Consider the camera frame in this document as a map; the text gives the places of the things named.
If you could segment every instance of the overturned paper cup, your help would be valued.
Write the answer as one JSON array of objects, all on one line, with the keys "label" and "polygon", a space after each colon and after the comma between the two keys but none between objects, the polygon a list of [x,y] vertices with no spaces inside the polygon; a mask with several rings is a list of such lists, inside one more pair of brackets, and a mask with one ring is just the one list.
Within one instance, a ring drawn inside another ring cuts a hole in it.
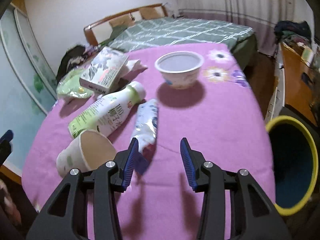
[{"label": "overturned paper cup", "polygon": [[107,137],[94,130],[84,130],[59,153],[57,170],[61,177],[65,177],[73,168],[81,172],[92,171],[113,160],[116,153]]}]

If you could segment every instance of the table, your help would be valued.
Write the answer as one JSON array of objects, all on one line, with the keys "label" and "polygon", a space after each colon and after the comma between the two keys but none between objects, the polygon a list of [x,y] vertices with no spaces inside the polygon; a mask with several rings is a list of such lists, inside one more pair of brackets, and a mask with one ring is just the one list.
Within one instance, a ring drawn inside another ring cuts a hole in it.
[{"label": "table", "polygon": [[[205,61],[194,87],[173,90],[154,68],[160,56],[173,51],[193,51]],[[199,43],[164,46],[129,53],[149,69],[136,81],[146,99],[159,103],[157,149],[143,177],[136,174],[117,202],[124,239],[196,239],[203,193],[188,186],[180,140],[222,169],[250,171],[269,198],[275,200],[272,151],[259,105],[235,59],[224,44]],[[61,178],[55,168],[58,154],[71,142],[68,124],[89,100],[59,100],[44,120],[23,169],[22,185],[32,203],[43,206]],[[124,124],[109,136],[114,147],[127,149],[135,123],[135,106]],[[92,203],[88,207],[88,236],[93,239]],[[230,205],[226,206],[225,237],[230,235]]]}]

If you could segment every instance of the pillow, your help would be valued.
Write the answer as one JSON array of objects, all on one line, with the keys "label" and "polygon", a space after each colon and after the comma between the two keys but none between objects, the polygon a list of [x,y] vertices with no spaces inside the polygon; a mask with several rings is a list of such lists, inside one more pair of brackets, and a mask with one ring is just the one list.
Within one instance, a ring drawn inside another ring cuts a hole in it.
[{"label": "pillow", "polygon": [[101,42],[101,46],[107,46],[110,42],[112,42],[116,37],[118,37],[122,32],[124,32],[128,28],[127,25],[117,25],[112,28],[112,33],[109,39]]},{"label": "pillow", "polygon": [[134,25],[134,21],[131,20],[131,18],[128,14],[120,16],[116,19],[110,20],[109,23],[110,23],[111,27],[116,27],[118,25],[126,25],[127,27],[129,27],[129,26]]},{"label": "pillow", "polygon": [[159,19],[161,15],[158,14],[155,8],[153,7],[142,7],[139,9],[140,14],[144,20]]}]

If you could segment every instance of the wooden headboard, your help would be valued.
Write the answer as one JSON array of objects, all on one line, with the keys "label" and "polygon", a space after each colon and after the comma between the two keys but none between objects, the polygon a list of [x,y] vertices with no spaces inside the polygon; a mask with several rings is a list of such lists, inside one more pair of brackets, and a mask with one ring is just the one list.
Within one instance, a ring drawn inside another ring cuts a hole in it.
[{"label": "wooden headboard", "polygon": [[[143,7],[154,7],[161,16],[164,16],[164,17],[168,16],[165,7],[161,3],[146,5]],[[114,15],[107,16],[101,20],[98,20],[84,27],[83,29],[84,35],[87,38],[87,41],[89,42],[89,44],[93,46],[97,46],[100,42],[108,39],[112,33],[112,27],[109,24],[109,21],[114,18],[123,16],[125,14],[129,14],[131,17],[135,19],[135,21],[142,20],[139,9],[143,7],[138,7],[138,8],[123,11]]]}]

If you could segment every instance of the bottle cap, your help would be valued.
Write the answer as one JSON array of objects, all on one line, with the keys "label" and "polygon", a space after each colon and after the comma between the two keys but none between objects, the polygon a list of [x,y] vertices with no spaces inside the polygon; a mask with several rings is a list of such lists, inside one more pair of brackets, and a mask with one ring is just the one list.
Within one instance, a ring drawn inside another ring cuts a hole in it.
[{"label": "bottle cap", "polygon": [[141,83],[139,83],[137,81],[132,81],[129,84],[129,86],[132,87],[134,90],[136,90],[136,92],[139,95],[140,101],[142,101],[146,97],[146,91],[144,90],[144,88],[141,85]]}]

